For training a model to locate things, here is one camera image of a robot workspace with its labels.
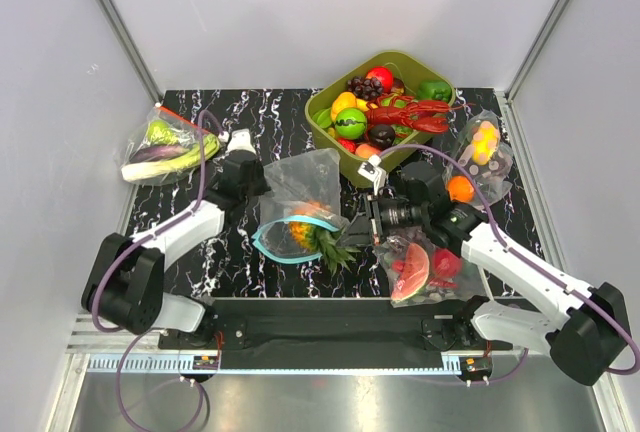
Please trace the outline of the orange netted fake fruit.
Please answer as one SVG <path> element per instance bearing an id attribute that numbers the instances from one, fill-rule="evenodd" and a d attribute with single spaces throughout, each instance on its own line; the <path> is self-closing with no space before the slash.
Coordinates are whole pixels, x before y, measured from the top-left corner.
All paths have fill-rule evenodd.
<path id="1" fill-rule="evenodd" d="M 329 206 L 317 201 L 304 202 L 293 211 L 294 215 L 315 219 L 329 219 L 332 214 Z M 303 249 L 319 253 L 328 270 L 334 275 L 339 266 L 346 267 L 356 260 L 356 248 L 343 247 L 337 244 L 340 232 L 332 232 L 319 225 L 307 222 L 291 221 L 288 223 L 289 232 L 294 241 Z"/>

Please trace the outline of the blue zip top bag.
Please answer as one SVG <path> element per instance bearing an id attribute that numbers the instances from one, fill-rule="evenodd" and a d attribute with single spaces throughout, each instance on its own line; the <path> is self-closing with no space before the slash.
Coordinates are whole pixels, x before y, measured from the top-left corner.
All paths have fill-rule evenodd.
<path id="1" fill-rule="evenodd" d="M 341 214 L 340 154 L 331 148 L 284 158 L 264 167 L 270 191 L 259 198 L 260 223 L 253 246 L 263 256 L 280 264 L 299 264 L 320 258 L 292 238 L 288 223 L 307 222 L 332 232 L 341 232 L 347 219 Z M 317 201 L 330 207 L 329 219 L 294 215 L 304 202 Z"/>

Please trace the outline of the dark brown fake fruit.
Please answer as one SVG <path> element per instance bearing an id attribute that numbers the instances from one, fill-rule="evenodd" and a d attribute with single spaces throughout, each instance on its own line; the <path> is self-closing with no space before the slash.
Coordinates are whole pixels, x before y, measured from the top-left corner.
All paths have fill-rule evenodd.
<path id="1" fill-rule="evenodd" d="M 396 132 L 391 125 L 377 124 L 367 131 L 367 140 L 375 148 L 386 150 L 394 145 Z"/>

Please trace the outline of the green fake melon ball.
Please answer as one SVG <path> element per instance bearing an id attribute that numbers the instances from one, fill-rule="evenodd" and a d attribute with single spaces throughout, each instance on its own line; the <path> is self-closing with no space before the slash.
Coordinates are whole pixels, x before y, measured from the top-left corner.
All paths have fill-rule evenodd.
<path id="1" fill-rule="evenodd" d="M 357 108 L 346 108 L 338 113 L 334 122 L 337 134 L 349 140 L 359 139 L 366 131 L 368 121 L 365 114 Z"/>

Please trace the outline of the yellow-orange fake fruit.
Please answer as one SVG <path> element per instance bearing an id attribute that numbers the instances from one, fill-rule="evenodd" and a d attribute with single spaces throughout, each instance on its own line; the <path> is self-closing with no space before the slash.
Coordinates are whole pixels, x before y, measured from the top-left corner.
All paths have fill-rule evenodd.
<path id="1" fill-rule="evenodd" d="M 330 118 L 334 122 L 340 112 L 344 109 L 355 108 L 357 97 L 352 92 L 342 92 L 332 103 Z"/>

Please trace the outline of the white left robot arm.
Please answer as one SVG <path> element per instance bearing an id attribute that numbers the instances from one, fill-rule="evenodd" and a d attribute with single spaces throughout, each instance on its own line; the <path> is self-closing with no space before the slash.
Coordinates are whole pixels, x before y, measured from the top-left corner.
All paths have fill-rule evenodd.
<path id="1" fill-rule="evenodd" d="M 200 201 L 146 232 L 112 233 L 102 241 L 81 306 L 116 330 L 142 335 L 152 329 L 172 329 L 193 347 L 208 346 L 216 324 L 205 317 L 205 305 L 165 292 L 165 272 L 197 245 L 219 235 L 236 209 L 267 191 L 255 153 L 228 153 L 215 186 Z"/>

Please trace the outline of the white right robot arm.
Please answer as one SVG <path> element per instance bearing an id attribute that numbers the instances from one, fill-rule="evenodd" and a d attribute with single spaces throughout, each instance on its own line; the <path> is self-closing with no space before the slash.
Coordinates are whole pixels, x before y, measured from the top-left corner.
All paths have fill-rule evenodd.
<path id="1" fill-rule="evenodd" d="M 607 282 L 594 287 L 531 253 L 489 212 L 452 201 L 429 164 L 403 168 L 397 198 L 380 196 L 386 173 L 374 158 L 363 162 L 358 174 L 373 190 L 363 195 L 343 244 L 379 245 L 404 228 L 419 227 L 433 245 L 484 269 L 533 305 L 522 310 L 470 299 L 453 326 L 463 347 L 476 348 L 486 340 L 511 343 L 550 357 L 566 376 L 586 386 L 611 372 L 625 349 L 639 352 L 618 288 Z"/>

